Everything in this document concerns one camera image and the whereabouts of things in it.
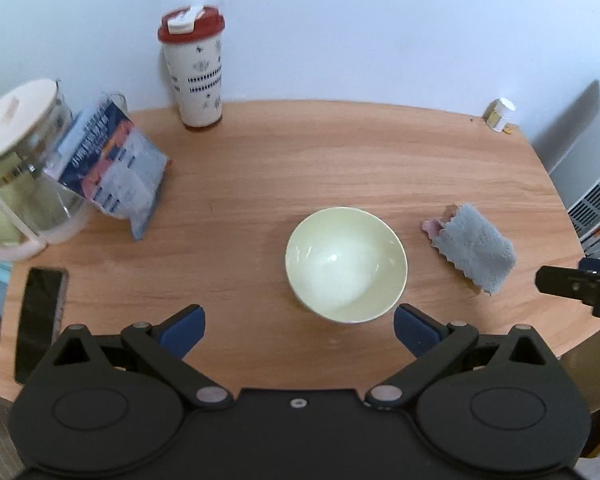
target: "metal screw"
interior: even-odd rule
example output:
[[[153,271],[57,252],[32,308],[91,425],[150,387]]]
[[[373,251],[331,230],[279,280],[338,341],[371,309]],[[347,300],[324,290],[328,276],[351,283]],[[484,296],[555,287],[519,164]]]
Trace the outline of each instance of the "metal screw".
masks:
[[[292,408],[305,408],[308,404],[306,399],[291,399]]]
[[[371,390],[371,396],[380,402],[394,402],[402,397],[402,390],[391,384],[380,384]]]
[[[217,404],[225,400],[228,396],[228,391],[220,386],[204,386],[196,392],[198,400],[207,404]]]

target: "white flip cap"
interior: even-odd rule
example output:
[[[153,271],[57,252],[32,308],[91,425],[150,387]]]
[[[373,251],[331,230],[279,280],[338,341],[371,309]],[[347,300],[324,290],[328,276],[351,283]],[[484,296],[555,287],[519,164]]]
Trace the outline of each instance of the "white flip cap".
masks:
[[[189,10],[184,10],[177,16],[169,18],[167,27],[170,34],[187,34],[193,32],[196,20],[205,10],[202,5],[192,5]]]

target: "white wall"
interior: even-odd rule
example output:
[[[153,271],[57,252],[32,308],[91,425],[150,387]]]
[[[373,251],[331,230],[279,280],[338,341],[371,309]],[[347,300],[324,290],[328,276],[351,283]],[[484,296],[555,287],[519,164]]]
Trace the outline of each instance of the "white wall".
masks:
[[[62,80],[73,107],[101,89],[123,91],[131,108],[166,105],[160,16],[199,2],[226,17],[226,100],[363,100],[481,115],[502,95],[549,165],[573,140],[561,115],[587,88],[595,95],[576,115],[600,100],[600,0],[0,0],[0,95],[45,76]]]

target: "white pitcher lid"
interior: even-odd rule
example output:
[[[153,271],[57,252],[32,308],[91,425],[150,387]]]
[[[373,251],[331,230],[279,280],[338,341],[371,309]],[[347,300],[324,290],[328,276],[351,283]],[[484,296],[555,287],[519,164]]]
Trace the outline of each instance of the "white pitcher lid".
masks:
[[[51,79],[37,79],[0,98],[0,156],[8,152],[47,114],[58,94]]]

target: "glass pitcher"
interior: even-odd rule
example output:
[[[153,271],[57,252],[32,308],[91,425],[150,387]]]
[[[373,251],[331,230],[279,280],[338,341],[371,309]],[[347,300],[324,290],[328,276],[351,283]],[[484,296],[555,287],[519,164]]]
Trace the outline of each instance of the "glass pitcher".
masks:
[[[43,172],[71,122],[58,84],[49,79],[0,99],[0,210],[22,233],[21,243],[0,246],[0,260],[29,258],[86,224],[91,206]]]

